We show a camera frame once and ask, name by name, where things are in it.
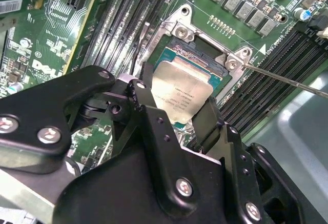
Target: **screw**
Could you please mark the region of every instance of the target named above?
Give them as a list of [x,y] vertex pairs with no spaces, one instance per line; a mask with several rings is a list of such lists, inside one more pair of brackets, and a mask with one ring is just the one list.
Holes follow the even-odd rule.
[[142,89],[146,88],[146,86],[141,82],[137,82],[137,86],[139,86]]
[[175,187],[182,196],[190,197],[193,193],[193,188],[190,183],[184,179],[179,178],[176,181]]
[[236,67],[237,67],[236,60],[233,59],[233,60],[228,61],[228,68],[230,70],[234,70]]
[[234,127],[230,127],[231,132],[238,133],[238,131]]
[[37,133],[37,138],[45,144],[54,144],[60,140],[61,134],[55,128],[42,128]]
[[255,221],[261,220],[261,214],[258,208],[251,202],[246,203],[246,210],[251,219]]
[[265,150],[262,146],[258,146],[257,148],[261,153],[265,154]]
[[101,71],[98,73],[102,78],[109,79],[109,74],[105,71]]
[[188,32],[185,28],[179,27],[177,28],[176,33],[179,38],[185,38]]
[[12,117],[0,117],[0,133],[12,133],[18,128],[18,121]]

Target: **black mount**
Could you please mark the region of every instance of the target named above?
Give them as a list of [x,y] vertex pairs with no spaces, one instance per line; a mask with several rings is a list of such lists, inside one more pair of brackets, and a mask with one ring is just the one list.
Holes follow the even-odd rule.
[[[325,223],[268,151],[259,154],[258,145],[243,149],[240,134],[223,121],[213,98],[193,117],[196,138],[188,147],[220,163],[182,150],[166,112],[156,107],[151,93],[152,70],[144,63],[140,79],[115,81],[104,69],[89,66],[1,99],[0,116],[14,118],[18,128],[0,135],[0,166],[36,174],[56,171],[69,150],[71,134],[110,117],[114,158],[68,185],[58,200],[54,223],[88,223],[84,221],[94,208],[90,202],[115,210],[101,215],[95,210],[90,220],[104,223],[120,213],[113,202],[116,194],[130,196],[130,200],[122,198],[126,213],[112,219],[113,223],[124,223],[125,218],[139,223],[146,218],[132,210],[140,208],[131,200],[134,195],[140,197],[149,220],[158,214],[157,208],[165,213],[158,223],[200,223],[200,218],[204,223],[282,223],[277,222],[281,216],[286,216],[282,219],[285,223],[305,223],[309,213],[316,222],[306,223]],[[44,127],[59,131],[59,141],[42,143],[37,134]],[[258,176],[262,171],[266,172],[265,180]],[[146,190],[148,178],[151,186]],[[134,185],[127,189],[126,182]],[[82,191],[87,198],[81,197]],[[149,204],[153,198],[156,207]],[[279,214],[272,199],[283,205]]]

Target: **black plastic bracket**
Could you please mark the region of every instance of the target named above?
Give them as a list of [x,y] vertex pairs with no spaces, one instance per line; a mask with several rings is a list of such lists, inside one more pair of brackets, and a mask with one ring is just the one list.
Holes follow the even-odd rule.
[[[225,207],[232,223],[273,223],[265,212],[256,180],[252,157],[241,146],[238,131],[225,124],[220,139],[207,156],[220,160],[225,168]],[[256,206],[259,219],[252,218],[247,204]]]
[[209,97],[206,100],[203,107],[192,118],[192,123],[197,141],[193,147],[201,148],[203,153],[206,154],[219,140],[220,129],[224,125],[215,98]]
[[247,151],[253,158],[262,203],[275,223],[326,223],[264,146],[254,143]]
[[[112,74],[89,66],[1,99],[0,117],[14,119],[18,127],[0,134],[0,167],[38,174],[59,169],[71,145],[71,121],[79,106],[114,83]],[[43,128],[57,130],[59,141],[41,142],[37,134]]]
[[[130,81],[128,90],[139,114],[137,124],[159,205],[173,218],[188,217],[197,209],[199,190],[170,120],[164,110],[156,108],[150,88],[142,81]],[[179,192],[177,182],[181,179],[191,187],[190,196]]]

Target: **ram slot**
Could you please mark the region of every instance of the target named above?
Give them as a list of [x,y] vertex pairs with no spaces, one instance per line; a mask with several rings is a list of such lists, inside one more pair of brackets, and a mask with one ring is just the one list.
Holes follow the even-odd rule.
[[133,21],[126,33],[124,34],[124,40],[121,42],[118,50],[119,55],[117,56],[116,64],[110,65],[109,68],[114,68],[117,73],[122,71],[122,66],[128,64],[131,61],[131,58],[127,58],[126,56],[131,51],[131,47],[135,44],[135,39],[138,35],[139,30],[141,29],[147,14],[149,13],[149,9],[154,0],[142,0],[142,3],[139,5],[135,15],[133,16]]
[[[272,68],[281,60],[286,51],[290,49],[296,42],[300,39],[300,35],[296,32],[289,33],[281,42],[276,49],[265,58],[265,60],[260,65],[261,68],[265,70],[272,70]],[[253,72],[250,77],[246,80],[246,82],[235,92],[232,98],[229,99],[227,103],[225,103],[221,108],[221,112],[224,118],[227,118],[234,109],[238,107],[238,105],[242,102],[243,97],[249,94],[254,88],[256,88],[257,84],[262,80],[264,76]]]
[[[328,58],[324,47],[314,38],[296,30],[269,55],[261,67],[286,78],[303,82]],[[244,85],[221,107],[225,120],[245,136],[255,125],[277,109],[294,87],[278,80],[252,73]]]
[[114,73],[113,67],[115,65],[113,58],[117,59],[119,56],[119,52],[116,51],[119,42],[122,40],[123,34],[126,31],[136,9],[141,0],[127,0],[126,7],[121,9],[122,17],[117,19],[116,24],[114,24],[113,28],[109,32],[111,36],[111,42],[107,47],[104,58],[99,59],[99,65],[108,69],[112,73]]
[[145,0],[144,4],[140,6],[138,9],[136,16],[134,17],[135,20],[131,24],[130,30],[127,32],[125,36],[124,51],[120,54],[118,63],[122,62],[121,64],[116,64],[114,68],[117,70],[118,73],[122,72],[123,66],[131,64],[131,58],[126,57],[127,54],[131,55],[131,51],[135,51],[136,48],[136,38],[138,36],[141,27],[145,23],[145,21],[150,21],[152,15],[156,13],[158,15],[159,8],[158,6],[163,6],[165,0]]
[[121,7],[123,0],[111,0],[109,6],[105,10],[101,20],[94,32],[94,37],[91,40],[88,51],[84,58],[81,67],[85,67],[88,65],[94,65],[96,63],[97,57],[103,48],[103,44],[107,38],[107,33],[110,30],[113,22],[115,21],[115,17]]

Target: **green circuit board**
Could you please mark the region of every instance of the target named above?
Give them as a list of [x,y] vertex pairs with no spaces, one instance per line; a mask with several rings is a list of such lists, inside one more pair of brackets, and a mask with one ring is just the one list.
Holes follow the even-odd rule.
[[[80,67],[94,64],[92,57],[101,51],[102,45],[94,48],[90,48],[90,45],[97,42],[94,37],[101,33],[99,28],[104,28],[101,25],[105,24],[112,24],[115,30],[110,34],[112,41],[107,46],[109,50],[102,53],[97,60],[97,65],[108,67],[116,76],[126,72],[135,51],[137,31],[146,18],[142,12],[151,10],[151,6],[155,7],[157,4],[149,6],[145,3],[139,8],[138,3],[146,0],[129,0],[130,3],[124,7],[127,12],[121,15],[116,25],[114,19],[120,15],[119,4],[124,1],[127,0],[86,0],[82,9],[75,10],[67,5],[67,0],[44,0],[40,9],[16,14],[17,25],[8,30],[3,51],[0,97],[9,95],[8,87],[16,82],[21,83],[26,89]],[[231,11],[233,6],[231,0],[224,3],[218,0],[163,0],[161,6],[155,8],[158,14],[148,17],[151,27],[142,44],[141,55],[161,22],[183,4],[188,4],[192,8],[191,24],[227,49],[236,51],[243,46],[251,47],[253,49],[251,63],[255,65],[264,61],[297,23],[293,17],[296,8],[308,10],[311,15],[315,15],[319,10],[327,7],[325,0],[239,1],[251,5],[254,14],[249,14],[248,19],[241,19],[236,11]],[[23,0],[22,4],[24,5],[22,8],[29,6],[27,0]],[[260,12],[257,15],[264,16],[266,22],[274,23],[274,28],[270,32],[263,31],[264,25],[256,25],[257,11]],[[136,21],[134,15],[139,12],[144,17],[143,20]],[[128,28],[128,22],[132,22],[133,28]],[[171,40],[172,37],[164,36],[147,61],[156,64]],[[246,71],[218,104],[221,106],[227,102],[249,75],[250,72]],[[212,95],[216,96],[229,80],[229,76],[224,77]],[[92,158],[93,165],[109,158],[112,144],[108,124],[108,121],[100,121],[88,129],[75,133],[70,156],[83,164],[88,158]]]
[[[161,18],[167,18],[170,14],[176,11],[181,5],[189,4],[193,9],[192,24],[201,29],[207,35],[222,43],[231,51],[236,51],[244,46],[250,46],[253,49],[253,55],[250,63],[257,65],[269,55],[276,45],[285,37],[287,33],[297,23],[293,18],[293,11],[297,7],[302,7],[304,0],[266,0],[267,7],[279,8],[279,13],[276,19],[276,27],[269,33],[268,36],[261,35],[254,28],[243,22],[236,15],[227,11],[220,3],[213,0],[169,0],[170,2],[162,9]],[[316,1],[311,6],[311,11],[315,14],[318,10],[325,8],[327,5]],[[155,49],[154,53],[149,58],[149,62],[156,63],[162,54],[165,46],[171,41],[170,37],[164,37]],[[243,77],[246,79],[251,73],[249,71]],[[230,80],[230,76],[223,79],[221,85],[214,90],[213,96],[216,96],[224,85]],[[230,97],[231,93],[241,85],[243,79],[236,84],[230,93],[225,96],[225,99],[219,100],[219,105],[224,104]]]

